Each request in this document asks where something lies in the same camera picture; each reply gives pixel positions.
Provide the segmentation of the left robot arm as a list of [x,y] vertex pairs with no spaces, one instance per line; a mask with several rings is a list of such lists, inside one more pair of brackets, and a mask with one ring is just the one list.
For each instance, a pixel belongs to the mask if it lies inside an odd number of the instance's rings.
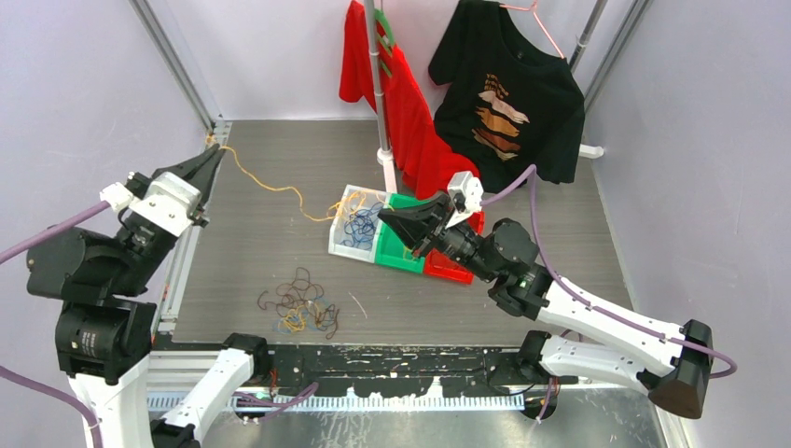
[[25,247],[28,292],[62,303],[56,357],[90,447],[198,447],[240,387],[271,377],[267,341],[233,333],[174,408],[157,419],[148,415],[158,307],[141,296],[181,236],[207,224],[224,153],[215,144],[151,175],[133,172],[104,188],[98,204]]

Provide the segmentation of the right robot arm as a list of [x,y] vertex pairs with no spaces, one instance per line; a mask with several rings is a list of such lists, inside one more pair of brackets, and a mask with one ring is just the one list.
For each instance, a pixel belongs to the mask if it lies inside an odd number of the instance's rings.
[[714,375],[713,332],[696,319],[674,324],[639,315],[589,293],[539,264],[539,246],[511,218],[482,236],[463,221],[451,224],[446,193],[412,207],[385,208],[381,222],[417,257],[433,250],[489,284],[488,296],[509,315],[563,327],[587,343],[531,330],[517,357],[520,376],[587,377],[622,385],[662,410],[699,419]]

